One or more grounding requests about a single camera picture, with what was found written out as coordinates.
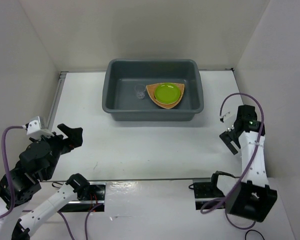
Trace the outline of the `clear plastic cup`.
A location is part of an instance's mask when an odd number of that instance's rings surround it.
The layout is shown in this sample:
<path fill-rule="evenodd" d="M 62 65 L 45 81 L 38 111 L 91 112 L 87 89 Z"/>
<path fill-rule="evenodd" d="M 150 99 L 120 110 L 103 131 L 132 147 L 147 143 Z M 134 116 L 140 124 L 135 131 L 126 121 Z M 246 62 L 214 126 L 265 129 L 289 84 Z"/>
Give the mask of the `clear plastic cup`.
<path fill-rule="evenodd" d="M 145 98 L 145 95 L 146 95 L 145 94 L 145 92 L 146 92 L 146 86 L 145 85 L 137 84 L 137 85 L 135 85 L 134 90 L 135 90 L 136 97 L 139 100 L 143 100 Z"/>

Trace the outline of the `orange woven triangular basket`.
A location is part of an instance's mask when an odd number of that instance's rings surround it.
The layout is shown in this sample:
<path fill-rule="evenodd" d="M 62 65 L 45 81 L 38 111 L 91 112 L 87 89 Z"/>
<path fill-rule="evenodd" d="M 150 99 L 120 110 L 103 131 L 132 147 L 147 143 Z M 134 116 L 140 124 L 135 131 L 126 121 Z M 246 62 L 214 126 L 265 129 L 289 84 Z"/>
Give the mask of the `orange woven triangular basket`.
<path fill-rule="evenodd" d="M 172 103 L 172 104 L 163 104 L 163 103 L 160 103 L 158 102 L 156 99 L 155 99 L 155 96 L 154 96 L 154 92 L 155 92 L 155 88 L 157 86 L 159 86 L 160 84 L 163 84 L 163 83 L 155 83 L 155 84 L 149 84 L 146 86 L 146 90 L 147 90 L 147 93 L 150 97 L 150 99 L 159 107 L 163 108 L 163 109 L 172 109 L 174 107 L 176 107 L 179 102 L 181 101 L 181 99 L 183 98 L 183 94 L 184 94 L 184 91 L 185 91 L 185 85 L 183 83 L 173 83 L 173 84 L 176 84 L 180 91 L 181 91 L 181 95 L 178 99 L 177 102 L 175 103 Z"/>

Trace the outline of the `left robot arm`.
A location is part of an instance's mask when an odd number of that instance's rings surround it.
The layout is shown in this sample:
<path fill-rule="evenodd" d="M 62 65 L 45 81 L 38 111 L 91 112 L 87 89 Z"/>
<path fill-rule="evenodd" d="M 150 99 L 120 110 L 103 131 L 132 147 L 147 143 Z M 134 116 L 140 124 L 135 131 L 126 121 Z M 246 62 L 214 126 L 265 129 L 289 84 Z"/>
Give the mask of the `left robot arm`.
<path fill-rule="evenodd" d="M 0 240 L 29 240 L 55 213 L 74 200 L 84 200 L 91 193 L 89 181 L 76 173 L 37 208 L 23 214 L 33 196 L 41 190 L 41 182 L 50 180 L 61 155 L 83 144 L 83 128 L 59 124 L 56 134 L 29 122 L 7 127 L 1 137 L 1 153 L 5 174 L 0 180 Z M 26 130 L 31 144 L 9 168 L 6 137 L 13 129 Z"/>

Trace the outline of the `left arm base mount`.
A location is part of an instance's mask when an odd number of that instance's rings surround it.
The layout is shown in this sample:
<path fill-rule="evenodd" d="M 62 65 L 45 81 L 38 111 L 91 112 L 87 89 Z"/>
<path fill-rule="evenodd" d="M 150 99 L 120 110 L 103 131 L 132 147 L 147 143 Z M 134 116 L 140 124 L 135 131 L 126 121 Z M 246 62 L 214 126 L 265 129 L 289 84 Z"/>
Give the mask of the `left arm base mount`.
<path fill-rule="evenodd" d="M 101 181 L 90 182 L 90 192 L 82 199 L 70 201 L 59 211 L 61 213 L 87 213 L 94 206 L 98 205 L 93 211 L 105 211 L 106 183 Z"/>

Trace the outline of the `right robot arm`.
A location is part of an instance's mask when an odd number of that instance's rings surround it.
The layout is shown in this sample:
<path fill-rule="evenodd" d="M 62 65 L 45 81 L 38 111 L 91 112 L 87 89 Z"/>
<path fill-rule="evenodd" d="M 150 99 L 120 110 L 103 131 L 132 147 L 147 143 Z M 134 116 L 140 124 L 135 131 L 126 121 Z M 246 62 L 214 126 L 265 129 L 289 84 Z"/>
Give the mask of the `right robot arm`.
<path fill-rule="evenodd" d="M 233 155 L 240 154 L 242 179 L 225 200 L 225 212 L 263 222 L 277 201 L 269 186 L 265 167 L 265 128 L 257 120 L 255 107 L 240 105 L 234 123 L 219 135 Z"/>

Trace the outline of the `green plastic plate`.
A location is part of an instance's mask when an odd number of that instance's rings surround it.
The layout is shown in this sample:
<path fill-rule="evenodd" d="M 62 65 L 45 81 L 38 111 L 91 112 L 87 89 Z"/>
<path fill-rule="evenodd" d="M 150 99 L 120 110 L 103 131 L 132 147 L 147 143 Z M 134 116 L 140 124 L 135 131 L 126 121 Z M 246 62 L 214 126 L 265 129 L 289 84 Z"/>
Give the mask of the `green plastic plate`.
<path fill-rule="evenodd" d="M 181 90 L 174 83 L 162 83 L 154 90 L 155 99 L 164 105 L 170 105 L 177 102 L 180 96 Z"/>

